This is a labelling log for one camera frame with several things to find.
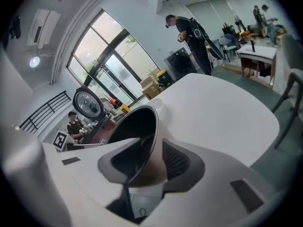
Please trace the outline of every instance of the air conditioner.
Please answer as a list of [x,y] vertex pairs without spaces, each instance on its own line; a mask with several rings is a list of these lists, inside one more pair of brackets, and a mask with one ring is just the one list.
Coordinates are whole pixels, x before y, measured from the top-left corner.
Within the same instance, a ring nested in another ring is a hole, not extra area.
[[42,49],[48,44],[59,18],[60,14],[55,11],[38,9],[28,34],[27,45],[37,45],[38,49]]

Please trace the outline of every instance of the black pants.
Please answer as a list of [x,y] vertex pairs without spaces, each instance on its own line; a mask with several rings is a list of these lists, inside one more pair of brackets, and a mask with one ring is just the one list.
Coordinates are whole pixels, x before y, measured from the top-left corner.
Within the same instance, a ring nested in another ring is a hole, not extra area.
[[188,46],[204,74],[211,76],[213,67],[208,59],[208,54],[204,42],[200,44],[189,44]]

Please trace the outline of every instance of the black railing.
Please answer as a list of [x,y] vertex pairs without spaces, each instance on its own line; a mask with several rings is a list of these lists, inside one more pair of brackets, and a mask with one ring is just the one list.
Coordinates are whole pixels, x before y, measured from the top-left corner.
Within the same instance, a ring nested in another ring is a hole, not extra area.
[[40,108],[34,111],[21,125],[23,131],[35,133],[45,121],[51,117],[56,111],[67,104],[71,99],[67,96],[66,91],[53,97]]

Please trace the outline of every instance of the green floor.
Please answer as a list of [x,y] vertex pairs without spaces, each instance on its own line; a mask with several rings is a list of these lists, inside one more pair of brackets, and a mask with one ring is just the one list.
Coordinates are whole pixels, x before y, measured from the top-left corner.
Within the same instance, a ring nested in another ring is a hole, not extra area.
[[[216,70],[215,68],[214,76],[229,81],[248,91],[270,110],[280,98],[280,95],[273,90],[240,75],[224,70]],[[291,114],[289,111],[290,107],[291,104],[286,100],[275,113],[280,123],[280,132],[282,132],[289,120]],[[302,131],[303,123],[299,117],[297,117],[279,148],[275,150],[273,147],[270,147],[265,154],[251,166],[270,181],[277,190],[289,186],[297,168],[297,163],[303,155]]]

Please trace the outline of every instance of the man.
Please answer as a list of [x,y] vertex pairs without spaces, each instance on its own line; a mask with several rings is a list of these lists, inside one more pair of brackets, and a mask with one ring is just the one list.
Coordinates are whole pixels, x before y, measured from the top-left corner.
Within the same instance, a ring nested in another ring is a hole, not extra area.
[[271,15],[268,13],[269,7],[267,5],[264,4],[264,5],[262,5],[261,8],[264,11],[263,19],[264,19],[264,22],[267,25],[267,34],[269,36],[269,39],[270,39],[271,43],[273,43],[274,45],[277,45],[277,43],[276,43],[276,27],[273,24],[274,21],[277,21],[277,19],[271,17]]
[[178,31],[180,32],[178,36],[178,41],[180,43],[185,41],[188,44],[196,62],[198,63],[199,67],[202,69],[204,74],[211,76],[213,69],[208,59],[204,39],[194,38],[193,32],[190,27],[189,19],[185,17],[168,15],[166,16],[165,20],[168,26],[177,27]]
[[263,37],[265,37],[266,36],[266,32],[265,32],[264,27],[263,27],[263,21],[262,21],[263,19],[262,19],[262,16],[260,14],[260,10],[259,10],[259,8],[258,8],[257,5],[254,7],[254,10],[253,10],[252,13],[253,13],[253,15],[255,17],[255,20],[257,22],[259,30],[262,32]]
[[88,130],[89,126],[83,125],[80,121],[77,120],[77,113],[74,111],[70,111],[68,113],[68,117],[70,121],[67,124],[67,131],[69,135],[74,140],[80,140],[83,138],[83,134],[79,133],[82,128]]

